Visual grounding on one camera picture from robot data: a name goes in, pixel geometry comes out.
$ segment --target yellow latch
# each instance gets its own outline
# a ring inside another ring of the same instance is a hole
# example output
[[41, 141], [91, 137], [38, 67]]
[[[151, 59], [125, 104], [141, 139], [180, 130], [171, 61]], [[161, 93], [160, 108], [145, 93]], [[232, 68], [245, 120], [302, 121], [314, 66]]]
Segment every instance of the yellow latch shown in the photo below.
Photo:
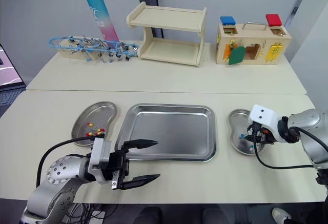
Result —
[[283, 49], [283, 45], [281, 43], [275, 43], [274, 45], [271, 45], [271, 47], [265, 57], [265, 60], [267, 62], [273, 62], [277, 58], [277, 56], [280, 54], [282, 49]]

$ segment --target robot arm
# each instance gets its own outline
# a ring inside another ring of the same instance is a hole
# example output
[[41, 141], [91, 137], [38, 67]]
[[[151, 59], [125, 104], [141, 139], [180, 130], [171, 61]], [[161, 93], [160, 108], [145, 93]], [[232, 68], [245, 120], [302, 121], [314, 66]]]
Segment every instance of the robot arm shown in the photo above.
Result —
[[313, 167], [318, 170], [317, 182], [328, 188], [328, 117], [325, 112], [310, 109], [290, 117], [281, 116], [268, 108], [254, 105], [245, 139], [261, 144], [295, 143], [301, 139]]
[[60, 223], [82, 184], [111, 181], [111, 189], [126, 190], [155, 180], [159, 174], [134, 177], [125, 182], [124, 177], [129, 175], [129, 160], [126, 159], [129, 149], [156, 144], [152, 140], [132, 140], [125, 142], [121, 150], [110, 153], [111, 142], [99, 137], [94, 141], [91, 154], [58, 159], [48, 169], [46, 179], [31, 194], [20, 222]]

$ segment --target cyan tube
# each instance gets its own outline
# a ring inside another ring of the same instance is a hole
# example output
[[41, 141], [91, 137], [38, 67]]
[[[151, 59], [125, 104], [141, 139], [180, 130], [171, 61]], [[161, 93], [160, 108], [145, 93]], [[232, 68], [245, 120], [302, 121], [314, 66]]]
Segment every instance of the cyan tube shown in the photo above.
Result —
[[119, 41], [115, 28], [109, 18], [104, 0], [87, 0], [87, 2], [104, 39], [108, 41]]

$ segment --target blue wire model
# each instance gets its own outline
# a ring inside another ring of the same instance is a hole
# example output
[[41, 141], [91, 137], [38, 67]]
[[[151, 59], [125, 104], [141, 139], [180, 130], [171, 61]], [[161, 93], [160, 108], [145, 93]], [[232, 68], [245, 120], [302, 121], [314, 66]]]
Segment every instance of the blue wire model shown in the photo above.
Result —
[[[64, 40], [67, 39], [72, 44], [69, 46], [62, 46], [60, 44], [55, 44], [55, 40]], [[123, 42], [117, 41], [108, 41], [104, 39], [96, 39], [96, 38], [86, 38], [82, 37], [55, 37], [49, 40], [49, 46], [57, 49], [68, 49], [71, 50], [72, 53], [81, 51], [86, 53], [92, 53], [94, 51], [100, 52], [100, 56], [102, 52], [108, 52], [110, 57], [116, 55], [120, 58], [123, 54], [126, 56], [126, 60], [129, 60], [130, 57], [137, 57], [137, 51], [139, 46], [136, 44], [127, 44]]]

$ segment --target metal handle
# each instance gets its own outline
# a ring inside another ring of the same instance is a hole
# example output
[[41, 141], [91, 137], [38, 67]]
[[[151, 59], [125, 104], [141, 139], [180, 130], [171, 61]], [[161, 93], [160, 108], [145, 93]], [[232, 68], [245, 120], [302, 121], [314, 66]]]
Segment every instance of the metal handle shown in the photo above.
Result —
[[251, 22], [247, 22], [247, 23], [244, 23], [244, 25], [242, 26], [242, 29], [244, 29], [245, 26], [246, 26], [247, 24], [263, 25], [263, 26], [265, 26], [265, 28], [263, 28], [263, 31], [264, 31], [265, 29], [267, 29], [267, 27], [268, 27], [268, 25], [265, 24], [265, 23], [251, 23]]

